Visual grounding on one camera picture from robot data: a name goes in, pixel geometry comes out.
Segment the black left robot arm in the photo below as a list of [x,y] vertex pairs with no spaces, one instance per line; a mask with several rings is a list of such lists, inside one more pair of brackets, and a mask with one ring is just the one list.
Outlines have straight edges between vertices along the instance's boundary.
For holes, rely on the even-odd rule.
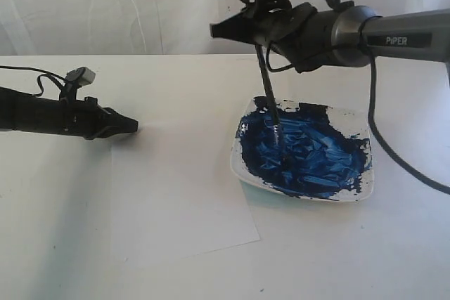
[[75,136],[93,140],[135,133],[139,123],[98,100],[51,100],[1,88],[1,130]]

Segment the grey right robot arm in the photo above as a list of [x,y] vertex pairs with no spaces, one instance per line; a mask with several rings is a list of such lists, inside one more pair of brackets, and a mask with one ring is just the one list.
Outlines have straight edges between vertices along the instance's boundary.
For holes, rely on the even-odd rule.
[[255,13],[250,6],[212,24],[214,38],[266,47],[296,72],[364,67],[370,56],[449,61],[449,10],[379,16],[367,6],[318,11],[309,3]]

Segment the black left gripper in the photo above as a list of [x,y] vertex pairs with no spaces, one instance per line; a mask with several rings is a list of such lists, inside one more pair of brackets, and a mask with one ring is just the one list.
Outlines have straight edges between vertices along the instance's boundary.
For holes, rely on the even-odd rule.
[[138,131],[138,122],[110,107],[100,107],[98,100],[51,100],[20,98],[20,130],[33,133],[104,139]]

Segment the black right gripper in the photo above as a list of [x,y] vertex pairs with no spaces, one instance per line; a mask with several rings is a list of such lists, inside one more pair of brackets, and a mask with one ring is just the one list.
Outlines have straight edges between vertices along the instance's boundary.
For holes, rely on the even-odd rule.
[[263,68],[282,72],[311,72],[323,66],[336,66],[331,33],[336,11],[318,11],[305,2],[294,8],[271,8],[251,5],[221,22],[210,24],[213,39],[261,44]]

